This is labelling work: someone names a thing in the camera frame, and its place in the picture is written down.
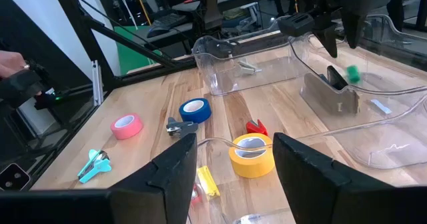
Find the person's hand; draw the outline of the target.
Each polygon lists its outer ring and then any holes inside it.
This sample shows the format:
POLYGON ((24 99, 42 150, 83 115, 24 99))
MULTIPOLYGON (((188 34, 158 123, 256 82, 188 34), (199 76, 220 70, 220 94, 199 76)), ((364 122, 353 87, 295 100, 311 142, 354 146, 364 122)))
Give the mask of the person's hand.
POLYGON ((28 64, 20 53, 0 50, 0 79, 8 78, 28 68, 28 64))

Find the pink tape roll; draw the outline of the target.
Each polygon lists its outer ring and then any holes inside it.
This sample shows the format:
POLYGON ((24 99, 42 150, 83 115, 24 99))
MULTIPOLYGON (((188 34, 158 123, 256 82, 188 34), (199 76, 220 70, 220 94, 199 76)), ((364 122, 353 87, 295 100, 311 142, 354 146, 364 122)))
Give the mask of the pink tape roll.
POLYGON ((128 113, 110 125, 111 132, 118 140, 129 139, 137 135, 143 128, 143 121, 136 113, 128 113))

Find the black staple remover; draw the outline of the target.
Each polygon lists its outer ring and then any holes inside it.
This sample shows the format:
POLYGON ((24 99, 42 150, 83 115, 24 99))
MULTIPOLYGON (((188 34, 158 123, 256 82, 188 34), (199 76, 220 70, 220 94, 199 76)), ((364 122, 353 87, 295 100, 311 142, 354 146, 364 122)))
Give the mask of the black staple remover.
POLYGON ((169 136, 182 138, 189 133, 195 133, 198 130, 198 124, 193 121, 178 122, 173 117, 168 118, 166 131, 169 136))

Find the yellow mini stapler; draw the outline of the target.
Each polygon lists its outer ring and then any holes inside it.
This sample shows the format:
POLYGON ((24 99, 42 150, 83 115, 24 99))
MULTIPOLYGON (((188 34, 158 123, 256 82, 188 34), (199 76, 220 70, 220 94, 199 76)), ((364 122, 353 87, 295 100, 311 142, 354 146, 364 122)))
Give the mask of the yellow mini stapler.
POLYGON ((207 198, 213 199, 215 197, 219 197, 220 191, 211 175, 209 168, 205 165, 203 167, 197 168, 196 172, 201 188, 203 189, 203 192, 206 194, 207 198))

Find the clear plastic bin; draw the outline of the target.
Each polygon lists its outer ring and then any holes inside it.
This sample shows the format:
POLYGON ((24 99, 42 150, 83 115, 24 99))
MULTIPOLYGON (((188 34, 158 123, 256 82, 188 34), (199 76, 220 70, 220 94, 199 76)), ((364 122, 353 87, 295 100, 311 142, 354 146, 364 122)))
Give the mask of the clear plastic bin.
POLYGON ((229 39, 200 37, 192 54, 212 95, 225 95, 252 87, 292 79, 303 69, 292 63, 289 37, 281 33, 277 19, 267 29, 229 39), (234 77, 238 61, 262 71, 234 77))
POLYGON ((348 45, 344 27, 335 28, 338 56, 333 58, 315 35, 290 39, 291 58, 303 69, 299 76, 327 75, 333 66, 347 81, 345 89, 359 95, 355 115, 312 111, 356 161, 377 169, 427 163, 427 39, 398 31, 386 15, 366 18, 357 48, 348 45), (358 67, 361 80, 350 83, 346 67, 358 67), (392 113, 384 114, 370 100, 377 99, 392 113))
MULTIPOLYGON (((274 90, 256 98, 254 91, 232 93, 210 100, 213 114, 207 125, 218 137, 201 140, 197 150, 197 168, 207 166, 218 186, 220 196, 191 205, 191 224, 222 223, 292 223, 293 217, 275 170, 258 178, 237 175, 232 167, 229 148, 244 135, 243 122, 258 117, 268 133, 284 132, 325 155, 395 187, 427 185, 427 163, 393 169, 377 169, 361 164, 332 137, 328 129, 302 99, 300 92, 274 90)), ((195 175, 195 183, 200 182, 195 175)))

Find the teal staple remover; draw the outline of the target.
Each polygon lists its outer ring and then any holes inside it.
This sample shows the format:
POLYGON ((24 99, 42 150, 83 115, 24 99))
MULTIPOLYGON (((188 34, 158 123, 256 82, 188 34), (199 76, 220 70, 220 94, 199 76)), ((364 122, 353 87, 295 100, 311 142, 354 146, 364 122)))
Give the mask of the teal staple remover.
POLYGON ((108 154, 103 150, 90 149, 89 161, 77 174, 80 183, 86 183, 98 173, 105 173, 112 170, 111 161, 108 154))

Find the red mini stapler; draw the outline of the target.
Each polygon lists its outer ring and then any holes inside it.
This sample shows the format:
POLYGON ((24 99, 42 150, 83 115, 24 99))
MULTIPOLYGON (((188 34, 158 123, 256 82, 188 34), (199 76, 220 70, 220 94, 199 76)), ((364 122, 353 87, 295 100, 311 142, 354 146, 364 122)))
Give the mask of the red mini stapler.
POLYGON ((202 191, 201 187, 198 184, 194 184, 192 193, 191 193, 191 204, 197 205, 202 202, 202 191))

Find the red staple remover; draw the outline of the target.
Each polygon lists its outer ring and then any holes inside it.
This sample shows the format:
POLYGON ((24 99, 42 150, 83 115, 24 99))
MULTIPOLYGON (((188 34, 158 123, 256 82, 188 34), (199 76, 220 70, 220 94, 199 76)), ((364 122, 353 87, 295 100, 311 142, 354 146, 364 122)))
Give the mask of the red staple remover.
POLYGON ((253 120, 248 121, 246 123, 246 131, 247 133, 260 133, 268 136, 268 131, 260 119, 258 119, 256 122, 253 120))

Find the yellow tape roll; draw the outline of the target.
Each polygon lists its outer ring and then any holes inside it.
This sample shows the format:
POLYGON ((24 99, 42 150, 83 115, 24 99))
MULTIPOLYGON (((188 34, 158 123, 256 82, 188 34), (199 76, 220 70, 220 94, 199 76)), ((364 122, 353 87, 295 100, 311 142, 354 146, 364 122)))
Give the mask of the yellow tape roll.
POLYGON ((229 156, 234 172, 245 178, 258 178, 274 167, 273 141, 261 133, 249 133, 233 140, 229 156))

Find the silver staple remover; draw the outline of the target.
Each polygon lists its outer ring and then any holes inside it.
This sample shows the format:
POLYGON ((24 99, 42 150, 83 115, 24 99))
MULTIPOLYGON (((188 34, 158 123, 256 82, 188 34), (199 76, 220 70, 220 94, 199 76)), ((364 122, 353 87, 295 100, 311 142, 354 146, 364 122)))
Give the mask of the silver staple remover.
POLYGON ((234 77, 241 77, 244 75, 254 75, 261 72, 256 66, 249 64, 245 61, 238 61, 236 64, 236 70, 234 71, 234 77))

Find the green board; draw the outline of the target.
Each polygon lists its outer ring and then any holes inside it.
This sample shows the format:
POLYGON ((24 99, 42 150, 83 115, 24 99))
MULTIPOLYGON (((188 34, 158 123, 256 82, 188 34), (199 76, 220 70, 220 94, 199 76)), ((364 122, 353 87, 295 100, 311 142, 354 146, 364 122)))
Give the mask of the green board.
MULTIPOLYGON (((133 41, 133 35, 129 32, 136 34, 137 31, 145 31, 148 30, 148 27, 139 27, 136 29, 134 26, 124 26, 123 28, 115 26, 114 31, 119 35, 133 41)), ((135 52, 134 50, 122 45, 121 43, 116 43, 118 58, 119 58, 119 66, 122 75, 127 74, 130 71, 135 69, 139 69, 141 67, 149 66, 155 64, 155 61, 147 58, 146 56, 135 52)))

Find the green mini stapler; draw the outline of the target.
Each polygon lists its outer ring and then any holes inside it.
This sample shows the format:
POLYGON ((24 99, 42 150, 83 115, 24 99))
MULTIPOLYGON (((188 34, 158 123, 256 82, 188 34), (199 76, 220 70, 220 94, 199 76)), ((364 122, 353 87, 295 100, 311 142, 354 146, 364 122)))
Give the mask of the green mini stapler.
POLYGON ((359 69, 355 65, 346 67, 346 73, 350 83, 358 83, 361 80, 359 69))

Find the dark blue tape roll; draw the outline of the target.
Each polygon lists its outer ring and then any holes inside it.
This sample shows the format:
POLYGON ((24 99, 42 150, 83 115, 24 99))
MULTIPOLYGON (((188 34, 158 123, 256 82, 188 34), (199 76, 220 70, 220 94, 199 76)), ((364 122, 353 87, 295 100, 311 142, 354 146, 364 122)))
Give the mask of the dark blue tape roll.
POLYGON ((207 99, 190 99, 179 107, 179 114, 183 121, 202 123, 211 116, 211 107, 207 99))

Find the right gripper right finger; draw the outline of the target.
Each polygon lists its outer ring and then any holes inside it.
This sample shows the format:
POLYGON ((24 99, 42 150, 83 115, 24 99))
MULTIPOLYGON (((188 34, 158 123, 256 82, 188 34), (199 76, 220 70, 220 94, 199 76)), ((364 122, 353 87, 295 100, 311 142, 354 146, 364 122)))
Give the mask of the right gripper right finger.
POLYGON ((284 133, 272 150, 296 224, 427 224, 427 187, 394 187, 284 133))

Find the silver staple strip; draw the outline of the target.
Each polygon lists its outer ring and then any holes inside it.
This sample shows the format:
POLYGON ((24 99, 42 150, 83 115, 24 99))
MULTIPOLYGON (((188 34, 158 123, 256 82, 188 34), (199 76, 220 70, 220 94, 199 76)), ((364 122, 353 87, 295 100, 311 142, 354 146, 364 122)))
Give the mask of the silver staple strip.
POLYGON ((379 110, 381 110, 381 112, 383 112, 384 114, 389 115, 389 114, 392 113, 392 111, 387 106, 385 106, 384 104, 382 104, 379 100, 377 100, 377 99, 371 99, 370 102, 374 106, 376 106, 379 110))

